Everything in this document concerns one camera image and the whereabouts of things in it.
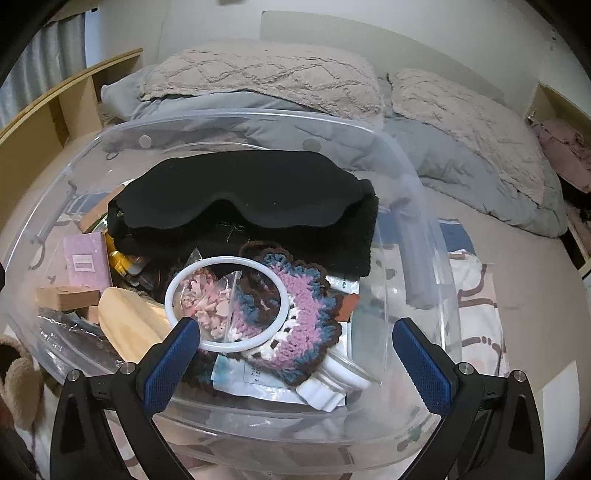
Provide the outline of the oval wooden block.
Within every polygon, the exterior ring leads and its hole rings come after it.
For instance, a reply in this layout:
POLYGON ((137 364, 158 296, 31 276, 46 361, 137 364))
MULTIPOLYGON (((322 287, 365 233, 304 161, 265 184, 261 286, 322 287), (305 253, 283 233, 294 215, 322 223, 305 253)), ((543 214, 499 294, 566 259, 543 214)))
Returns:
POLYGON ((162 305, 116 287, 102 293, 98 321, 103 334, 125 362, 138 363, 171 331, 162 305))

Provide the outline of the bag of pink beads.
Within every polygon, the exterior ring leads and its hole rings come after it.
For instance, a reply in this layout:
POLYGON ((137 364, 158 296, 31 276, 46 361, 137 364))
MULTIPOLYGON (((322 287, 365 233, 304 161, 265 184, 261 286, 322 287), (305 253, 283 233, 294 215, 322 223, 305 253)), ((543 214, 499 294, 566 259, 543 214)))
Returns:
POLYGON ((240 277, 242 272, 226 264, 194 269, 176 288, 173 307, 177 318, 197 321, 204 340, 228 341, 235 286, 240 277))

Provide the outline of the beige fluffy slipper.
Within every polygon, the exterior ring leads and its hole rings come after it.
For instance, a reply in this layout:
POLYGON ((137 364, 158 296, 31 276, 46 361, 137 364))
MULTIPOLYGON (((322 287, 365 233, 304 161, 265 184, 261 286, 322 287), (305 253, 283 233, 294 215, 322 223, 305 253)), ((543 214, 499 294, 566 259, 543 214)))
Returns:
POLYGON ((31 431, 42 396, 41 372, 28 350, 16 338, 1 336, 1 398, 13 422, 31 431))

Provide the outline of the pink small box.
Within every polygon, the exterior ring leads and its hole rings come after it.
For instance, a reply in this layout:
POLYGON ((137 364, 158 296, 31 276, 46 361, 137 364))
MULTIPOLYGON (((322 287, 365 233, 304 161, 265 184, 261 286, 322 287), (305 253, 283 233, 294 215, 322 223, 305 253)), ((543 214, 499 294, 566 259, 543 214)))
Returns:
POLYGON ((66 236, 62 245, 70 285, 100 292, 112 286, 108 251, 101 232, 66 236))

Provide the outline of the pink blue crochet coaster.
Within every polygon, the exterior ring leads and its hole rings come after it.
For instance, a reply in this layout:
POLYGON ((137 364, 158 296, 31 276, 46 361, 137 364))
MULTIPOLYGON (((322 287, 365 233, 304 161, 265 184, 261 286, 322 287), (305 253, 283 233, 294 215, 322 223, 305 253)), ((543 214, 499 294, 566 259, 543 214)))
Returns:
MULTIPOLYGON (((332 293, 321 265, 294 258, 272 242, 249 242, 239 255, 262 263, 279 276, 287 289, 287 318, 280 329, 256 348, 238 356, 273 374, 290 387, 311 377, 329 348, 339 342, 341 324, 335 320, 342 295, 332 293)), ((276 319, 280 294, 269 277, 245 267, 235 281, 232 312, 225 339, 241 342, 259 335, 276 319)))

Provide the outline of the black sleep mask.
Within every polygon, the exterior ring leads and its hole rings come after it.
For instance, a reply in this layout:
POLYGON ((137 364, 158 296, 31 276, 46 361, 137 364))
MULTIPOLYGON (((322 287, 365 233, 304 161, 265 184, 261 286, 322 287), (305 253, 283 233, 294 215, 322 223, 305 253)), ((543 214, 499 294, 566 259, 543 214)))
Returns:
POLYGON ((283 248, 349 278, 370 272, 379 198, 320 153, 242 150, 169 158, 108 204, 118 250, 152 259, 283 248))

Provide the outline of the clear plastic storage bin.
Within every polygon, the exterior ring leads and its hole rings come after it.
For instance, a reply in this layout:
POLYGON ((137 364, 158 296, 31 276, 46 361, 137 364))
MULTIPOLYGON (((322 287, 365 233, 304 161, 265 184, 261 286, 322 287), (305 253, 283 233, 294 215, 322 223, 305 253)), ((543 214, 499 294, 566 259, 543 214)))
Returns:
POLYGON ((68 279, 62 240, 99 200, 170 157, 223 150, 308 150, 367 178, 380 199, 370 275, 361 282, 349 346, 378 382, 331 413, 180 385, 157 417, 176 452, 238 469, 279 474, 349 473, 384 467, 422 448, 438 424, 392 345, 411 317, 455 359, 462 357, 448 252, 417 171, 450 152, 451 139, 394 118, 381 131, 320 114, 214 110, 144 118, 60 144, 23 127, 4 161, 31 160, 41 189, 10 201, 16 226, 4 259, 1 313, 57 380, 72 369, 107 374, 112 348, 79 326, 41 313, 35 291, 68 279))

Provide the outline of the beige textured pillow right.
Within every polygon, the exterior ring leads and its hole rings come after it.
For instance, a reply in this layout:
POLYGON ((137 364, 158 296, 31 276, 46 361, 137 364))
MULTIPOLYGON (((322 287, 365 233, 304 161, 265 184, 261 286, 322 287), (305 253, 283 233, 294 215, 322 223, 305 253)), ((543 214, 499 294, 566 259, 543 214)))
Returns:
POLYGON ((505 182, 540 204, 545 165, 533 131, 512 110, 454 81, 419 69, 391 75, 394 112, 431 125, 483 158, 505 182))

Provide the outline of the beige textured pillow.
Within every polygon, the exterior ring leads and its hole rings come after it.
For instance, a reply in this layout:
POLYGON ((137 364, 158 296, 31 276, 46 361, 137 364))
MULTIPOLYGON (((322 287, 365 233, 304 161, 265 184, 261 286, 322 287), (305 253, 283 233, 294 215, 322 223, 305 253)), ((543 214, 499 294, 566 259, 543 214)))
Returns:
POLYGON ((505 182, 540 204, 545 165, 533 131, 512 110, 454 81, 419 69, 391 75, 394 112, 431 125, 483 158, 505 182))
POLYGON ((334 47, 224 39, 182 50, 140 84, 143 101, 249 91, 343 119, 383 126, 385 101, 374 68, 334 47))

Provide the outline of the wooden bedside shelf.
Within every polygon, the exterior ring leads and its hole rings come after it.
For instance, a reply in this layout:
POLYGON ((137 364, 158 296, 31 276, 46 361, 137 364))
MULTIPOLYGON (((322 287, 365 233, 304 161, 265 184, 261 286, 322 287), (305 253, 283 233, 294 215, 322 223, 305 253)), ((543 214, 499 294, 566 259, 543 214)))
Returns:
POLYGON ((100 131, 101 88, 134 72, 143 50, 103 60, 63 80, 25 107, 1 131, 1 185, 28 187, 71 141, 100 131))

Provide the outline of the grey duvet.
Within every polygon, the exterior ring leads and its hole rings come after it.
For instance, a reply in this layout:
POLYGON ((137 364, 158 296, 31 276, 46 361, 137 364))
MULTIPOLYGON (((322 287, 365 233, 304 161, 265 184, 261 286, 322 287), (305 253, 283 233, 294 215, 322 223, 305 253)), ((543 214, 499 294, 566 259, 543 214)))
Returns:
MULTIPOLYGON (((142 101, 140 84, 149 72, 145 67, 102 86, 105 110, 124 121, 205 109, 308 111, 293 102, 249 91, 142 101)), ((400 144, 426 187, 534 234, 557 238, 567 232, 560 182, 547 161, 543 162, 545 192, 537 204, 502 180, 484 159, 433 126, 388 113, 385 133, 400 144)))

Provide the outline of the beige textured pillow left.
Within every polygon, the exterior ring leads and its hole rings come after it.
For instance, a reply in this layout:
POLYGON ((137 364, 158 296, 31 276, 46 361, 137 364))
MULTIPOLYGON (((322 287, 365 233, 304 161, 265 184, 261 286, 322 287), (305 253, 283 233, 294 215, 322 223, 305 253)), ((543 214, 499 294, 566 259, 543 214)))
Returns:
POLYGON ((224 39, 182 50, 140 84, 143 101, 249 91, 343 119, 383 126, 385 101, 374 68, 334 47, 224 39))

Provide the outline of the grey curtain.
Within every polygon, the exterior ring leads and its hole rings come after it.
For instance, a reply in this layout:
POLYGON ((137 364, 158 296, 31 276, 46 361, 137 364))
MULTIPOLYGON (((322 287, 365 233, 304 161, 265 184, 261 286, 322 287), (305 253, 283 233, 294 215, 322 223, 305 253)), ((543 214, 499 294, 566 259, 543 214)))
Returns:
POLYGON ((1 86, 1 127, 38 97, 86 67, 84 14, 43 27, 1 86))

